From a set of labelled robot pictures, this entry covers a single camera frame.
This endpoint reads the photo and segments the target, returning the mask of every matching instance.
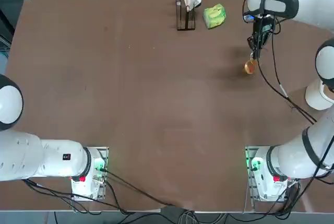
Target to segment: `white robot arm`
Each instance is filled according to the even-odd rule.
[[[247,0],[249,11],[246,19],[254,20],[253,34],[248,38],[253,52],[268,39],[272,29],[273,16],[289,18],[334,32],[333,0]],[[261,18],[269,25],[258,26]],[[334,89],[334,39],[324,42],[315,56],[315,68],[319,80],[306,90],[307,103],[319,110],[328,109],[326,114],[313,126],[304,129],[290,142],[281,146],[260,147],[252,163],[258,192],[262,201],[276,201],[286,189],[288,178],[304,179],[314,175],[329,142],[334,136],[334,101],[330,100]],[[317,176],[330,173],[334,164],[334,147],[326,156]]]
[[[71,177],[74,194],[98,198],[105,161],[96,148],[13,131],[23,111],[19,87],[0,75],[0,181]]]
[[[308,25],[328,29],[334,32],[334,5],[333,0],[247,0],[249,11],[245,16],[255,18],[253,36],[248,38],[250,45],[255,48],[257,44],[256,21],[262,10],[265,16],[276,16],[293,19]],[[264,32],[260,45],[268,39]],[[306,102],[312,108],[323,110],[334,104],[334,39],[330,39],[321,45],[316,53],[315,68],[319,79],[307,88]]]

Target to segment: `black holder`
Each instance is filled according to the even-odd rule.
[[[195,4],[191,11],[187,11],[187,6],[182,7],[184,0],[175,0],[176,6],[176,28],[178,31],[191,31],[196,29]]]

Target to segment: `brown table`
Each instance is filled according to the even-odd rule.
[[[7,68],[25,98],[15,129],[109,146],[109,170],[165,202],[242,211],[244,147],[285,143],[308,125],[259,74],[242,73],[252,32],[241,19],[242,1],[202,0],[196,30],[177,32],[175,0],[25,0]],[[207,30],[202,11],[217,3],[227,20]],[[316,77],[315,53],[329,37],[293,21],[276,36],[281,81],[306,109],[303,92]],[[266,48],[262,67],[275,82],[270,44]],[[39,181],[70,192],[68,179]],[[124,208],[161,207],[114,186]],[[20,181],[1,182],[0,194],[2,210],[68,209]],[[326,203],[333,197],[315,182],[296,210],[334,211]],[[110,192],[106,201],[113,202]]]

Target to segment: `green sponge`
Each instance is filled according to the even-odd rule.
[[[218,4],[211,8],[204,9],[203,18],[208,29],[219,26],[226,19],[225,8]]]

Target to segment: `black stand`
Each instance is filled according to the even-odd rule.
[[[185,9],[182,8],[182,3],[184,3],[184,0],[175,0],[176,28],[178,31],[195,30],[195,5],[193,5],[193,9],[191,11],[187,11],[187,7],[185,7]],[[185,17],[184,26],[182,25],[183,17]]]
[[[0,9],[0,20],[4,23],[7,30],[10,32],[11,35],[14,35],[15,29],[7,19],[6,15]]]

